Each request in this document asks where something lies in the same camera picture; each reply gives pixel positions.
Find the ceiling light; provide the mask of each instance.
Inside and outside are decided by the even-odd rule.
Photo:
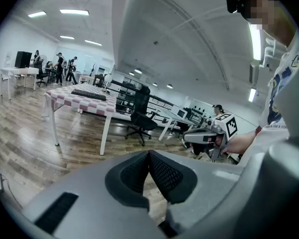
[[[30,18],[33,18],[33,17],[37,17],[37,16],[42,16],[42,15],[46,15],[45,12],[43,11],[40,11],[40,12],[37,12],[37,13],[33,13],[33,14],[30,14],[28,15]]]
[[[74,40],[74,37],[71,36],[64,36],[64,35],[60,35],[61,38],[65,38],[65,39],[72,39]]]
[[[85,40],[85,41],[86,41],[86,42],[88,42],[88,43],[93,43],[93,44],[96,44],[96,45],[102,46],[102,44],[101,44],[101,43],[92,42],[92,41],[88,41],[88,40]]]
[[[61,13],[70,13],[70,14],[80,14],[80,15],[89,15],[87,10],[60,10]]]
[[[248,101],[252,102],[254,100],[255,94],[256,94],[256,89],[251,88]]]
[[[249,24],[251,40],[253,42],[254,59],[261,60],[261,41],[260,31],[257,29],[257,25]]]

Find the ceiling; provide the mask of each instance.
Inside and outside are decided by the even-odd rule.
[[[88,10],[89,16],[62,14],[60,9]],[[39,11],[46,12],[46,15],[28,17]],[[91,40],[113,53],[112,0],[19,0],[12,15],[56,41],[88,45],[84,40]],[[62,39],[61,35],[72,36],[75,40]]]
[[[206,102],[214,103],[218,95],[248,103],[249,68],[255,62],[250,30],[240,14],[227,11],[226,0],[139,0],[138,6],[142,9],[122,33],[119,71],[140,68],[148,83],[162,89],[172,84],[196,98],[204,93]],[[261,31],[262,54],[265,37]],[[273,73],[259,72],[253,105],[264,106]]]

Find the person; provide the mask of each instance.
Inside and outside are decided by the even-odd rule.
[[[35,54],[34,54],[34,57],[31,58],[31,61],[33,61],[33,64],[36,63],[36,61],[40,60],[40,54],[39,54],[39,51],[36,50]]]
[[[221,105],[214,106],[214,112],[215,112],[215,118],[220,116],[220,115],[223,115],[225,113],[224,109]]]
[[[67,76],[65,78],[65,81],[68,81],[69,77],[70,77],[69,81],[72,81],[72,75],[73,75],[73,73],[70,74],[70,72],[75,72],[76,68],[73,65],[73,63],[74,63],[74,60],[77,60],[77,59],[78,59],[78,57],[74,57],[74,58],[71,59],[70,64],[69,64],[69,71],[68,71],[68,74],[67,74]]]
[[[56,67],[56,85],[59,84],[59,80],[60,80],[60,85],[62,86],[62,63],[64,61],[64,57],[62,56],[62,53],[59,52],[58,55],[59,57],[58,62],[54,65],[54,67]]]
[[[289,136],[288,129],[275,106],[275,96],[299,69],[299,30],[288,11],[278,0],[242,0],[242,16],[251,24],[258,24],[269,36],[285,45],[279,67],[270,80],[265,109],[255,131],[234,136],[223,152],[242,155],[239,165],[245,166],[249,158]],[[221,138],[216,139],[220,145]]]

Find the white shirt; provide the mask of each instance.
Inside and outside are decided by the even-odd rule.
[[[287,51],[282,56],[274,77],[269,82],[265,109],[259,118],[259,125],[262,127],[262,130],[242,156],[239,162],[241,166],[246,166],[252,155],[266,152],[272,144],[289,137],[284,119],[275,107],[274,101],[275,96],[292,78],[292,74],[299,69],[299,30],[296,31]]]

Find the computer screen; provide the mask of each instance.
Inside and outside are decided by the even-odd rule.
[[[177,113],[177,115],[178,115],[178,116],[181,116],[181,117],[183,117],[184,114],[185,114],[185,112],[183,112],[182,110],[179,110],[178,113]]]

